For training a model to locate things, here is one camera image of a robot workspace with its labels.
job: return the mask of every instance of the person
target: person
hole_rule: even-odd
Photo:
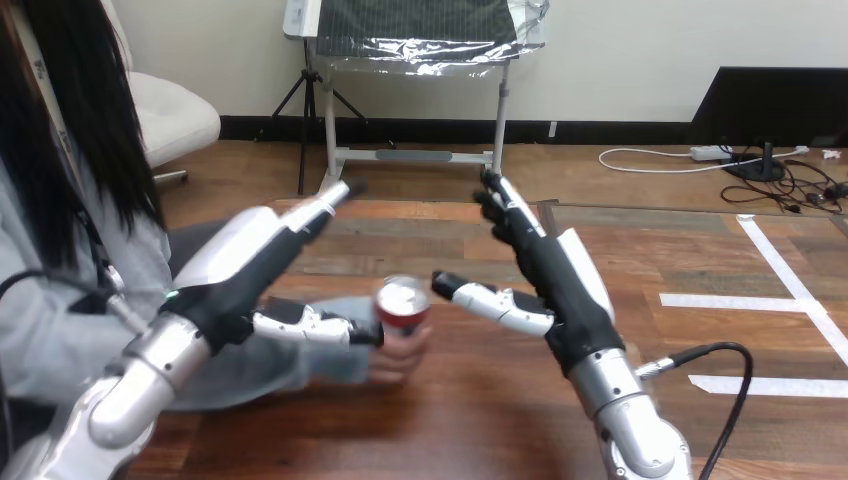
[[[53,269],[94,285],[102,281],[102,253],[130,306],[152,320],[179,268],[221,224],[166,233],[121,47],[100,0],[21,3],[43,63],[33,74],[20,53],[17,7],[0,0],[0,280]],[[36,79],[45,66],[67,137]],[[372,316],[368,298],[315,306],[359,321]],[[403,382],[429,335],[429,326],[412,337],[387,335],[376,351],[253,336],[210,360],[171,410],[226,408],[317,377]],[[0,299],[0,372],[15,445],[46,429],[53,408],[75,402],[86,379],[100,376],[132,337],[73,288],[42,279],[12,287]]]

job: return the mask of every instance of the black baseboard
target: black baseboard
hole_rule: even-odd
[[[681,145],[689,123],[680,122],[557,122],[556,135],[548,137],[551,122],[510,120],[504,143],[548,143],[556,145]],[[299,142],[301,117],[221,116],[222,140],[265,140]],[[324,121],[310,127],[311,142],[323,143]],[[369,118],[336,119],[336,142],[357,143],[443,143],[485,144],[495,139],[494,120],[416,120]]]

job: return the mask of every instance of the tripod stand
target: tripod stand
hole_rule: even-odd
[[[289,93],[286,94],[286,97],[280,102],[280,106],[274,110],[274,113],[271,115],[271,121],[277,119],[280,116],[280,111],[286,106],[289,100],[294,96],[294,93],[300,88],[300,85],[303,82],[306,82],[306,93],[303,101],[303,123],[301,126],[300,132],[300,173],[297,180],[297,194],[303,195],[303,176],[306,169],[306,148],[309,146],[309,127],[315,122],[315,82],[323,83],[324,79],[321,78],[321,75],[318,74],[317,71],[312,69],[312,56],[309,54],[309,45],[306,39],[303,39],[303,56],[306,60],[306,68],[300,71],[300,78],[295,82],[294,86],[289,90]],[[357,110],[350,102],[347,101],[339,92],[333,89],[333,96],[339,99],[340,102],[344,104],[345,107],[348,108],[354,115],[356,115],[360,120],[365,123],[368,123],[368,119],[365,118],[359,110]]]

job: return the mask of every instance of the monitor stand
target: monitor stand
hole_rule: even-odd
[[[774,159],[773,149],[771,142],[766,142],[763,146],[762,155],[757,155],[755,153],[746,153],[744,155],[734,154],[732,158],[723,159],[721,164],[727,165],[729,163],[739,163],[762,157],[763,161],[761,162],[727,167],[724,170],[731,175],[741,178],[742,180],[748,180],[751,182],[776,182],[783,178],[786,174],[786,170],[783,168],[782,163]]]

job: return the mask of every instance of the soda can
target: soda can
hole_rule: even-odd
[[[384,331],[407,336],[430,313],[430,297],[417,278],[392,275],[374,295],[374,311]]]

